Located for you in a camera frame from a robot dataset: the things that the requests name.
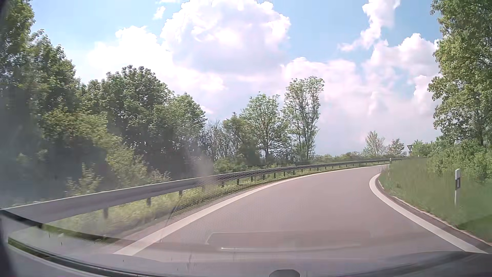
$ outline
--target sign post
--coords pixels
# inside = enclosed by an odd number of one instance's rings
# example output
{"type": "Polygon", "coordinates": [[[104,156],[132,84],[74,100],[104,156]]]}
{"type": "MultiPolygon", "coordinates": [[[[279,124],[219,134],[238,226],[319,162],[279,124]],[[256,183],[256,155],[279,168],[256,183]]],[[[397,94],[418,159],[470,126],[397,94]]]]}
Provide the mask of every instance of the sign post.
{"type": "Polygon", "coordinates": [[[461,169],[455,170],[455,207],[458,204],[458,190],[461,187],[461,169]]]}

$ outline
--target white road marking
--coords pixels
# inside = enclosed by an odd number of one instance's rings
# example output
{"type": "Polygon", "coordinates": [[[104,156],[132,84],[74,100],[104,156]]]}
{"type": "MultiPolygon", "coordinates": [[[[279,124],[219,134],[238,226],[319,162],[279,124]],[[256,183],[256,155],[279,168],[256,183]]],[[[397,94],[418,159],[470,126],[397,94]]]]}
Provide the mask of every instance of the white road marking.
{"type": "Polygon", "coordinates": [[[241,198],[244,198],[248,195],[251,195],[255,192],[258,192],[258,191],[261,191],[261,190],[264,190],[264,189],[267,189],[269,187],[273,187],[275,185],[278,185],[278,184],[282,184],[282,183],[285,183],[285,182],[289,182],[289,181],[292,181],[292,180],[296,180],[296,179],[299,179],[299,178],[303,178],[303,177],[308,177],[308,176],[313,176],[313,175],[318,175],[318,174],[324,174],[324,173],[333,173],[333,172],[340,172],[340,171],[344,171],[344,170],[354,170],[354,169],[360,169],[360,168],[349,168],[349,169],[342,169],[342,170],[335,170],[335,171],[327,171],[327,172],[320,172],[320,173],[314,173],[314,174],[308,174],[308,175],[303,175],[303,176],[299,176],[299,177],[294,177],[294,178],[289,178],[289,179],[286,179],[286,180],[282,180],[282,181],[279,181],[279,182],[275,182],[273,184],[269,184],[269,185],[266,185],[266,186],[262,186],[262,187],[259,187],[259,188],[256,188],[256,189],[253,189],[253,190],[250,190],[250,191],[247,191],[247,192],[244,192],[240,195],[237,195],[235,197],[232,197],[232,198],[229,198],[229,199],[226,199],[222,202],[219,202],[213,206],[210,206],[208,208],[205,208],[203,210],[200,210],[192,215],[189,215],[179,221],[176,221],[174,222],[173,224],[170,224],[158,231],[155,231],[154,233],[146,236],[146,237],[143,237],[141,238],[140,240],[138,241],[135,241],[133,242],[132,244],[128,245],[128,246],[125,246],[123,247],[122,249],[116,251],[114,254],[120,254],[120,255],[128,255],[128,256],[133,256],[135,255],[136,253],[142,251],[143,249],[145,249],[146,247],[152,245],[153,243],[155,242],[158,242],[160,241],[161,239],[165,238],[166,236],[174,233],[175,231],[183,228],[184,226],[190,224],[191,222],[197,220],[197,219],[200,219],[202,217],[204,217],[205,215],[211,213],[211,212],[214,212],[234,201],[237,201],[241,198]]]}
{"type": "Polygon", "coordinates": [[[401,213],[411,221],[419,224],[420,226],[424,227],[425,229],[431,231],[434,233],[436,236],[441,237],[445,241],[451,243],[452,245],[462,249],[463,251],[466,252],[475,252],[475,253],[486,253],[485,251],[482,251],[478,249],[477,247],[451,235],[450,233],[442,230],[441,228],[436,227],[435,225],[421,219],[420,217],[412,214],[411,212],[405,210],[402,208],[400,205],[396,204],[395,202],[391,201],[386,197],[383,193],[381,193],[377,187],[376,187],[376,178],[380,175],[381,173],[376,174],[374,177],[371,178],[369,181],[369,187],[371,191],[379,198],[381,199],[384,203],[386,203],[388,206],[392,207],[394,210],[397,212],[401,213]]]}

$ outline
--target windshield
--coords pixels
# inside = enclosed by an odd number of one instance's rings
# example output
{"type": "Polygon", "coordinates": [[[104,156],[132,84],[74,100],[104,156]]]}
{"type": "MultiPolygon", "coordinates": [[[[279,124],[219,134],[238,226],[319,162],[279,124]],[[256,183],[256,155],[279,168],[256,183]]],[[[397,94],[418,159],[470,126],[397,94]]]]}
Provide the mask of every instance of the windshield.
{"type": "Polygon", "coordinates": [[[16,276],[492,273],[489,1],[0,3],[16,276]]]}

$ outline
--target curved road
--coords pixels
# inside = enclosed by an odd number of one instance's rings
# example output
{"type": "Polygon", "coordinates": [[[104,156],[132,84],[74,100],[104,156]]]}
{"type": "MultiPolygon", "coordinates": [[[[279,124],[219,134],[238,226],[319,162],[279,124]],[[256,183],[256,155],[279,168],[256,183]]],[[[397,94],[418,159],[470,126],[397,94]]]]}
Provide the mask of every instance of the curved road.
{"type": "Polygon", "coordinates": [[[231,198],[128,245],[116,254],[158,261],[386,258],[461,251],[379,199],[369,181],[381,166],[284,180],[231,198]],[[191,245],[185,251],[167,246],[191,245]],[[221,253],[206,253],[209,245],[221,253]]]}

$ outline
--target tall grass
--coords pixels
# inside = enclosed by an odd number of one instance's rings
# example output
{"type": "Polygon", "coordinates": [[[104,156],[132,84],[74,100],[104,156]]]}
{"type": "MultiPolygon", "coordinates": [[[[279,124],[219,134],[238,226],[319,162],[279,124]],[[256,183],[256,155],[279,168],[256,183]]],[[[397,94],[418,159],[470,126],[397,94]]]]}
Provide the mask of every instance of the tall grass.
{"type": "Polygon", "coordinates": [[[463,173],[455,206],[455,169],[438,175],[428,168],[427,159],[395,161],[379,180],[391,195],[492,242],[492,180],[478,182],[463,173]]]}

